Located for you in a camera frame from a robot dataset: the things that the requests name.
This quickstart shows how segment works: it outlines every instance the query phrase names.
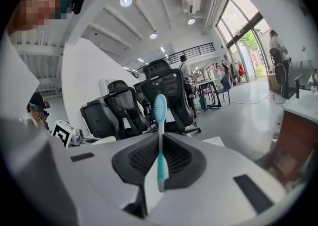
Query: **black rubber pad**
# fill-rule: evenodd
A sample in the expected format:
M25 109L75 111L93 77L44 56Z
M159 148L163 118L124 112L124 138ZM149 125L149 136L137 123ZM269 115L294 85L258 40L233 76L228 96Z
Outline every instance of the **black rubber pad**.
M91 158L93 156L94 155L92 153L87 152L87 153L82 153L82 154L71 156L71 160L72 160L72 162L75 162L75 161L79 161L79 160L85 160L85 159Z
M249 178L249 176L236 176L233 179L258 214L264 212L273 205L273 202L262 192L253 180Z

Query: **person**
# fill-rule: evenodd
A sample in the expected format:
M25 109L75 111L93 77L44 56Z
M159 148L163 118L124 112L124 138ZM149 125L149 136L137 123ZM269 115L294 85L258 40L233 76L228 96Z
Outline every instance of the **person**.
M26 119L25 123L28 126L44 126L41 118L45 108L46 105L44 103L43 97L39 93L35 92L26 106L26 111L29 113L29 117Z
M283 45L282 41L278 39L278 34L274 30L269 32L269 49L278 49L282 58L282 64L285 67L286 81L281 87L282 96L285 99L289 99L289 84L288 84L288 73L289 73L289 62L291 58L288 57L288 51Z
M25 105L39 85L38 79L23 62L9 36L17 31L45 25L48 19L61 18L61 14L69 10L69 3L70 0L20 0L14 10L0 42L0 80L9 80L0 83L1 117L21 118Z
M181 64L179 66L179 69L182 71L183 74L184 90L187 95L188 105L192 108L193 112L196 112L198 114L199 111L195 111L193 99L189 99L189 95L193 94L191 78L196 78L196 76L191 74L189 64L187 63L187 57L185 55L182 55L180 57L180 61Z
M219 65L219 63L215 63L215 69L216 69L217 75L222 77L223 76L223 70L222 70L221 66Z
M282 41L278 38L278 34L274 30L270 30L269 36L269 49L278 49L282 56L282 60L288 60L288 51Z
M225 62L225 60L222 60L222 67L224 69L224 73L225 74L230 74L230 67L227 65L227 63Z
M46 110L43 110L43 114L42 114L42 117L40 118L45 129L50 132L50 128L49 128L49 124L46 122L46 119L48 118L48 116L50 115L49 112L47 112Z

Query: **trash bin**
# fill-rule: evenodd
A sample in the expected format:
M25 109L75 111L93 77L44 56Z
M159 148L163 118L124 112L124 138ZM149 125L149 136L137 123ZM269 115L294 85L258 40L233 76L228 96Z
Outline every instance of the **trash bin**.
M205 111L206 110L206 105L207 105L207 99L206 98L202 98L202 99L199 100L199 102L200 102L200 105L201 105L201 109Z

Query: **person with headphones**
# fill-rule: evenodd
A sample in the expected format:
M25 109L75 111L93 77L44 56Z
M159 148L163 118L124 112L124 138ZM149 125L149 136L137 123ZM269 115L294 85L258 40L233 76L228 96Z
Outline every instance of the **person with headphones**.
M47 107L48 106L43 97L39 93L35 92L26 106L26 111L29 113L29 117L25 121L26 124L28 126L44 127L44 123L41 118L43 116L44 109Z
M192 103L193 99L189 99L189 95L193 94L192 90L192 79L196 78L195 75L192 75L190 72L189 64L187 63L187 57L185 55L182 55L180 57L181 64L179 66L179 69L182 71L183 78L184 78L184 90L187 95L188 105L192 108L193 112L196 112L199 114L199 111L195 111L194 104Z
M83 1L20 0L0 41L0 80L6 80L0 83L0 90L5 91L5 93L1 93L0 117L21 118L25 112L25 105L39 86L39 80L28 69L16 51L10 35L14 32L33 29L39 25L46 25L49 19L64 18L63 15L72 11L74 14L78 14ZM38 108L33 111L32 115L36 117L33 119L35 123L39 123L37 112L42 113L42 111L39 111Z

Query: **cable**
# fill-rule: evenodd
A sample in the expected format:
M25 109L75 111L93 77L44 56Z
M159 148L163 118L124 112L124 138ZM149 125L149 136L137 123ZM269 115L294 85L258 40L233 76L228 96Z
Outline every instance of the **cable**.
M258 101L258 102L254 102L254 103L240 103L240 102L234 102L234 101L231 101L231 103L242 104L242 105L253 105L253 104L259 104L261 101L266 100L266 99L285 100L284 98L275 98L275 97L272 96L272 95L268 95L267 97L261 99L261 100Z

